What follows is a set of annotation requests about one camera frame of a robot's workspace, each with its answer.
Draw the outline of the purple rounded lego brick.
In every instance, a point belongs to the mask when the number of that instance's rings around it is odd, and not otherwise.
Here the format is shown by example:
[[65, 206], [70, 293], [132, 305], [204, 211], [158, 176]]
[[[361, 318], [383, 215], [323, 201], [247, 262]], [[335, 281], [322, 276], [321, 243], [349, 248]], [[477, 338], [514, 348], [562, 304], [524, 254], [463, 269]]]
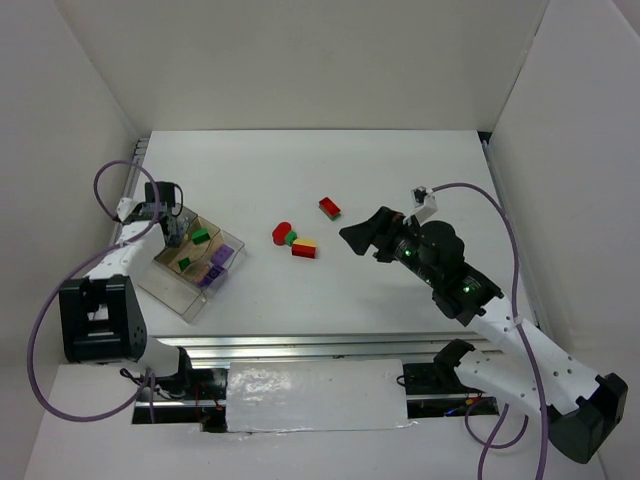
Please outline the purple rounded lego brick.
[[227, 244], [222, 244], [211, 256], [211, 262], [223, 266], [234, 254], [235, 250]]

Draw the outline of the yellow rounded lego brick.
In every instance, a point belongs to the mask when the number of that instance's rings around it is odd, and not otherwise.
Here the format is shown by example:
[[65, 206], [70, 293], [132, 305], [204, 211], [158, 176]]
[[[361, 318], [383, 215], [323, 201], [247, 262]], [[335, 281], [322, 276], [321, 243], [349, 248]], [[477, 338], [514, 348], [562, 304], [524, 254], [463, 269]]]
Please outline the yellow rounded lego brick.
[[317, 247], [317, 244], [314, 240], [312, 239], [308, 239], [308, 238], [297, 238], [293, 244], [293, 247], [296, 246], [302, 246], [302, 247], [309, 247], [309, 248], [313, 248], [315, 249]]

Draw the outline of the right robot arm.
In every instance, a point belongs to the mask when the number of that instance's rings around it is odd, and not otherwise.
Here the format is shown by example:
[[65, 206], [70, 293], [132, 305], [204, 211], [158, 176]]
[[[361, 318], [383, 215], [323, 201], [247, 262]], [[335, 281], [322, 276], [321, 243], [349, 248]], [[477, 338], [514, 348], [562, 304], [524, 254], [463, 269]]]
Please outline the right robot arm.
[[516, 316], [501, 289], [464, 259], [464, 243], [443, 221], [420, 224], [387, 207], [339, 232], [357, 255], [374, 247], [381, 263], [397, 261], [432, 289], [449, 319], [534, 370], [532, 378], [496, 366], [469, 343], [455, 340], [437, 356], [441, 371], [540, 421], [565, 457], [586, 464], [620, 423], [628, 386], [601, 375], [564, 351], [532, 322]]

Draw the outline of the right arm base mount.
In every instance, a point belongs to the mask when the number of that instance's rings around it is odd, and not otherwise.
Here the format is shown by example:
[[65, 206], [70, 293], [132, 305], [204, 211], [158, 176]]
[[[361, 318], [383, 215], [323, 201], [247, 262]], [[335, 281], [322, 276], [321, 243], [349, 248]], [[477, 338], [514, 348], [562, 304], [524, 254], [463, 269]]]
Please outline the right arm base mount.
[[407, 396], [410, 419], [464, 417], [470, 407], [472, 416], [498, 414], [496, 400], [483, 392], [464, 386], [455, 375], [462, 356], [475, 348], [463, 340], [449, 342], [432, 361], [406, 363], [396, 378]]

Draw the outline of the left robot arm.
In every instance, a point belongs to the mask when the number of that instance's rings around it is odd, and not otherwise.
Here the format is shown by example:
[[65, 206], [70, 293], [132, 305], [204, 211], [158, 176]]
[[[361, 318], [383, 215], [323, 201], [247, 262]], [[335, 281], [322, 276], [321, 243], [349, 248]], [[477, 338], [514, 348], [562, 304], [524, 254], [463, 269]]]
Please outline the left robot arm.
[[115, 249], [83, 277], [64, 281], [58, 293], [68, 361], [150, 369], [170, 398], [181, 398], [192, 387], [191, 360], [184, 348], [148, 334], [135, 286], [165, 248], [183, 239], [186, 223], [176, 201], [181, 193], [173, 182], [147, 182], [142, 201], [121, 199]]

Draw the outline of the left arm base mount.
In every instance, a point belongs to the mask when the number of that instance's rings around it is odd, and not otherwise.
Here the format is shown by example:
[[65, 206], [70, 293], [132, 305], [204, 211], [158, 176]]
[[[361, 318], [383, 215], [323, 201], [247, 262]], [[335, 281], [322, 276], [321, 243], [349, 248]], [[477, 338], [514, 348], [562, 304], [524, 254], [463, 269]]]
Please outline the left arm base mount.
[[145, 390], [134, 404], [133, 425], [189, 425], [200, 432], [226, 433], [228, 369], [195, 370], [190, 389], [178, 397], [159, 387]]

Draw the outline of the small purple square lego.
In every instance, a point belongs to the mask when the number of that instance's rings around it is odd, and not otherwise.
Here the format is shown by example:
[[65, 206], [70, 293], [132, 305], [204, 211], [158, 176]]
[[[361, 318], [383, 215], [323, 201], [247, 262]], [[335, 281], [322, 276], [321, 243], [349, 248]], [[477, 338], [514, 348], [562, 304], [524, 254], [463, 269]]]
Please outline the small purple square lego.
[[224, 267], [214, 264], [207, 271], [203, 281], [206, 284], [211, 284], [217, 278], [223, 276], [226, 272], [227, 272], [227, 270]]

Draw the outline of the green long lego brick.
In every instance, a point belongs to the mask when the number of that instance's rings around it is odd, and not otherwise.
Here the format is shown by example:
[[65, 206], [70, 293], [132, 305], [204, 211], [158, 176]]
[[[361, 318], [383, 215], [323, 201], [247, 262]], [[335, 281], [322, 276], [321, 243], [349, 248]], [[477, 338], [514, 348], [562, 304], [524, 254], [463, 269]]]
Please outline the green long lego brick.
[[202, 243], [208, 242], [210, 239], [210, 233], [206, 228], [196, 230], [191, 235], [191, 242], [194, 245], [200, 245]]

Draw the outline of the small green lego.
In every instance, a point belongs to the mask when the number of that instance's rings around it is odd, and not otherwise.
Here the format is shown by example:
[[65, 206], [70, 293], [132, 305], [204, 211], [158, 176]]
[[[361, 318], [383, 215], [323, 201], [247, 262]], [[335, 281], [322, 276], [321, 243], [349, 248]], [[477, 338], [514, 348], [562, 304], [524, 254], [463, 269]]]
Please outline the small green lego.
[[185, 272], [192, 264], [192, 261], [189, 257], [184, 257], [179, 259], [177, 262], [178, 268], [180, 272]]

